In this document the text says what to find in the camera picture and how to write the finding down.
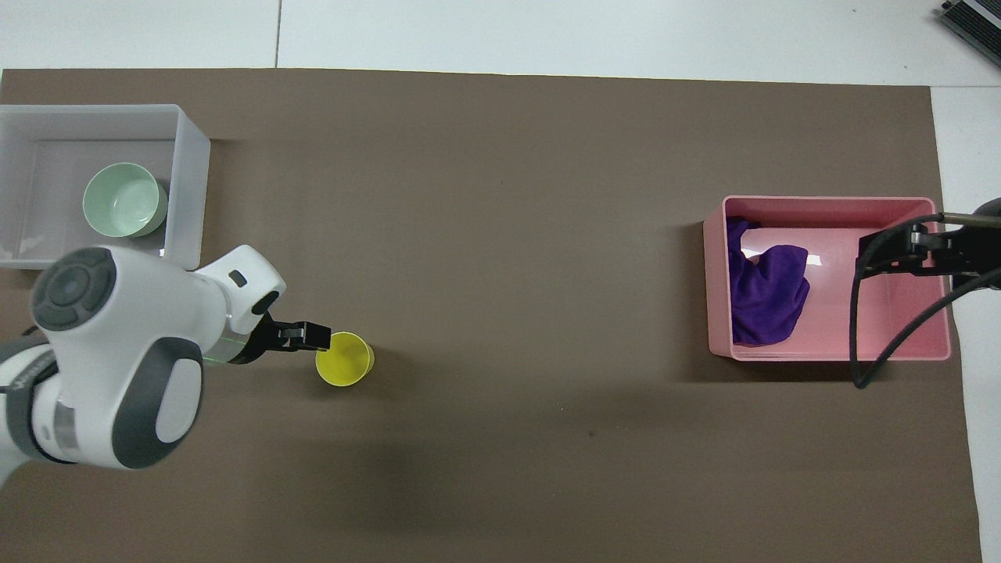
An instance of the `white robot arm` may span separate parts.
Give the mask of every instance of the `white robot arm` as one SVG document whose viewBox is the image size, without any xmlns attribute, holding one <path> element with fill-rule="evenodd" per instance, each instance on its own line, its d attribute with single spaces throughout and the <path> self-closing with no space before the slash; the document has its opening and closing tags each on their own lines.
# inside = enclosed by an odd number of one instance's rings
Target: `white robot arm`
<svg viewBox="0 0 1001 563">
<path fill-rule="evenodd" d="M 194 272 L 118 247 L 57 261 L 32 294 L 40 333 L 0 345 L 0 483 L 29 459 L 148 467 L 194 423 L 204 366 L 325 350 L 328 328 L 271 320 L 284 291 L 246 245 Z"/>
</svg>

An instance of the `white floor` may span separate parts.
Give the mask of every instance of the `white floor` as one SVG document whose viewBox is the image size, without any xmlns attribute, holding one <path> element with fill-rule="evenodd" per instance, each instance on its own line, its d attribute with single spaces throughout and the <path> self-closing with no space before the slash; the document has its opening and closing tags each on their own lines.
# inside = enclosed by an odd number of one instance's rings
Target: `white floor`
<svg viewBox="0 0 1001 563">
<path fill-rule="evenodd" d="M 1001 69 L 937 0 L 3 0 L 0 69 L 328 67 L 932 88 L 942 190 L 1001 195 Z M 1001 295 L 955 307 L 986 562 L 1001 562 Z"/>
</svg>

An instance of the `pink plastic container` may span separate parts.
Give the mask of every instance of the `pink plastic container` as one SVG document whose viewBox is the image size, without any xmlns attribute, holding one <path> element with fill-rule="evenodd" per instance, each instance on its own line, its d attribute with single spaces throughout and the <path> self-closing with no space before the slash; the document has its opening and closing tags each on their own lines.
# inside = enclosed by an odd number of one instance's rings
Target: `pink plastic container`
<svg viewBox="0 0 1001 563">
<path fill-rule="evenodd" d="M 787 197 L 730 195 L 703 223 L 709 349 L 742 362 L 848 360 L 848 305 L 859 238 L 907 218 L 935 212 L 924 197 Z M 810 295 L 792 336 L 779 344 L 733 343 L 726 217 L 761 222 L 741 240 L 746 255 L 776 244 L 809 251 Z M 936 225 L 929 225 L 934 230 Z M 859 294 L 859 358 L 875 360 L 922 310 L 945 295 L 942 276 L 876 275 Z M 945 360 L 951 354 L 945 311 L 911 336 L 891 360 Z"/>
</svg>

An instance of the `purple cloth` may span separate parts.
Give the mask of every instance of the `purple cloth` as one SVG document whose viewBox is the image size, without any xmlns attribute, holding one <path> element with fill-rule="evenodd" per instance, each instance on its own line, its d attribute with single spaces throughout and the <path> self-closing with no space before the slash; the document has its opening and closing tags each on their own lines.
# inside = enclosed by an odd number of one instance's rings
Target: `purple cloth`
<svg viewBox="0 0 1001 563">
<path fill-rule="evenodd" d="M 734 344 L 768 345 L 788 339 L 810 293 L 810 283 L 803 276 L 806 248 L 772 246 L 758 255 L 758 263 L 744 256 L 741 236 L 758 226 L 742 217 L 727 217 Z"/>
</svg>

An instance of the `green bowl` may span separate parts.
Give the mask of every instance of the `green bowl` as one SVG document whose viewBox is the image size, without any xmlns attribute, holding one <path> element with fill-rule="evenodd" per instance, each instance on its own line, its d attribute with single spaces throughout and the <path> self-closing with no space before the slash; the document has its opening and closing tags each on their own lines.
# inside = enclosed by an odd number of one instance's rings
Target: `green bowl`
<svg viewBox="0 0 1001 563">
<path fill-rule="evenodd" d="M 83 216 L 105 236 L 143 236 L 163 223 L 167 194 L 146 168 L 111 164 L 87 182 Z"/>
</svg>

